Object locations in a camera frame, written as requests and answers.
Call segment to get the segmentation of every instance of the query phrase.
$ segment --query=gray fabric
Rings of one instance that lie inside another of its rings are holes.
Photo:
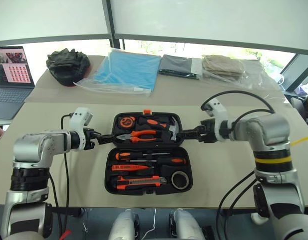
[[[159,70],[173,70],[181,73],[191,73],[191,69],[192,59],[180,56],[163,55],[159,65]]]

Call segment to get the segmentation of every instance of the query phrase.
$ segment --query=laptop keyboard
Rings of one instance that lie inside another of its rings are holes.
[[[24,102],[24,99],[32,89],[1,89],[0,88],[0,102],[2,103],[21,103]]]

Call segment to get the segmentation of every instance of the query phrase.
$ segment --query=black cloth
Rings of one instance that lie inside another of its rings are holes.
[[[48,55],[46,66],[53,77],[62,85],[71,87],[74,83],[82,80],[90,66],[88,56],[75,49],[68,51],[55,51]]]
[[[192,59],[180,57],[163,55],[162,60],[159,65],[159,73],[162,75],[169,75],[175,77],[183,78],[197,78],[197,75],[191,73],[192,69]]]

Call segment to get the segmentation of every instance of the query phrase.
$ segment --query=blue fabric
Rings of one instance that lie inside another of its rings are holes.
[[[160,59],[160,56],[112,51],[93,79],[104,84],[134,85],[153,91]]]

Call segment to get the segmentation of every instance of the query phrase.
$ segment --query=window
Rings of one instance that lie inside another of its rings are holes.
[[[280,72],[295,56],[294,53],[273,50],[140,40],[125,40],[125,48],[129,52],[161,56],[168,54],[186,58],[200,58],[203,55],[223,55],[235,59],[258,59],[267,74],[276,81],[281,79]]]
[[[69,51],[75,49],[77,52],[82,52],[86,55],[101,55],[107,56],[110,49],[109,40],[96,39],[96,40],[75,40],[75,41],[50,41],[18,44],[23,46],[28,60],[29,69],[36,84],[38,79],[47,69],[46,60],[47,55],[52,54],[54,51],[60,51],[68,48]]]

